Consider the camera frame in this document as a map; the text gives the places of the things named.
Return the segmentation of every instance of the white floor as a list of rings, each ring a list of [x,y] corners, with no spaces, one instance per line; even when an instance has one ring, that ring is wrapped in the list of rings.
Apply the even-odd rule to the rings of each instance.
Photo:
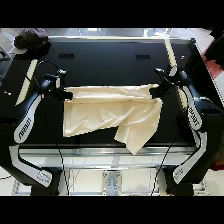
[[[18,28],[13,28],[13,29],[5,29],[5,32],[10,33],[12,36],[16,35],[21,29]],[[51,35],[55,35],[55,33],[57,32],[63,32],[63,29],[50,29],[50,28],[46,28],[47,32],[50,33]],[[73,29],[69,29],[69,35],[74,35],[74,33],[76,33],[76,31],[73,32]],[[172,37],[194,37],[200,47],[200,50],[203,51],[206,49],[206,47],[209,45],[209,43],[211,43],[212,41],[212,37],[209,36],[208,34],[210,33],[210,31],[204,30],[204,29],[182,29],[182,28],[178,28],[178,29],[173,29],[171,36]],[[12,46],[10,46],[10,41],[7,40],[7,38],[5,37],[1,37],[0,36],[0,43],[4,42],[4,46],[5,49],[7,51],[9,51],[11,49]],[[215,79],[218,88],[222,94],[222,96],[224,96],[224,86],[222,85],[222,83],[224,82],[224,73],[222,73],[221,75],[219,75],[216,79]],[[100,178],[102,177],[102,175],[99,173],[96,174],[95,178],[93,178],[93,175],[89,175],[90,171],[81,171],[77,177],[76,183],[75,183],[75,190],[74,191],[78,191],[78,190],[90,190],[89,187],[93,186],[94,181],[99,180],[100,182]],[[124,172],[124,189],[125,191],[137,191],[137,190],[143,190],[143,191],[148,191],[149,188],[151,188],[151,182],[150,180],[153,180],[153,175],[151,172],[149,172],[148,170],[139,170],[139,171],[134,171],[135,173],[130,173],[128,171]],[[6,171],[4,171],[2,168],[0,168],[0,178],[8,176],[9,174],[7,174]],[[209,192],[210,195],[224,195],[224,171],[211,171],[209,170],[208,173],[206,174],[206,183],[208,185],[209,188]],[[4,180],[0,180],[0,195],[11,195],[12,193],[12,189],[13,189],[13,183],[14,183],[14,178],[8,178],[8,179],[4,179]]]

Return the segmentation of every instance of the robotic arm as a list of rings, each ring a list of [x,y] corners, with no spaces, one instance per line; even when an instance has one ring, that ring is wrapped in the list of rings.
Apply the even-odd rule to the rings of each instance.
[[[164,81],[150,90],[153,98],[162,97],[172,86],[183,90],[187,97],[186,119],[197,150],[179,166],[165,168],[164,173],[169,193],[183,195],[184,190],[192,195],[192,184],[202,181],[219,150],[224,127],[223,111],[195,89],[188,70],[174,66],[166,74],[162,69],[155,69],[155,72],[162,74]]]
[[[64,70],[58,70],[56,75],[44,75],[31,96],[16,106],[14,116],[0,119],[0,165],[24,185],[44,187],[46,192],[52,192],[54,185],[58,186],[61,172],[37,167],[22,159],[19,155],[19,144],[28,138],[34,124],[36,108],[45,97],[50,95],[63,101],[72,99],[72,94],[64,91],[65,75]]]

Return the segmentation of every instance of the metal bracket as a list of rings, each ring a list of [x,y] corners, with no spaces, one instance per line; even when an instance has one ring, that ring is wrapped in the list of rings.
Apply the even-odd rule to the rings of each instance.
[[[120,171],[104,171],[102,179],[102,194],[104,196],[121,195],[122,179]]]

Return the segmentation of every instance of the folded cloth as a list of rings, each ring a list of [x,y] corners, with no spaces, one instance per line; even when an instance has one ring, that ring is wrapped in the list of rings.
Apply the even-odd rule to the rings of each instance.
[[[18,49],[38,49],[48,42],[48,35],[42,28],[23,29],[15,38],[14,45]]]
[[[114,139],[135,155],[158,127],[162,100],[149,93],[155,86],[66,88],[73,99],[64,102],[64,137],[118,126]]]

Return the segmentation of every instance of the cream fabric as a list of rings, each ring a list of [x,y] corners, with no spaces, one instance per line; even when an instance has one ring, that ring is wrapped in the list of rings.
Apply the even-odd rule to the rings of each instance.
[[[162,100],[151,99],[149,89],[153,86],[156,85],[67,88],[73,99],[64,102],[63,135],[118,126],[114,139],[125,143],[135,155],[158,127]]]

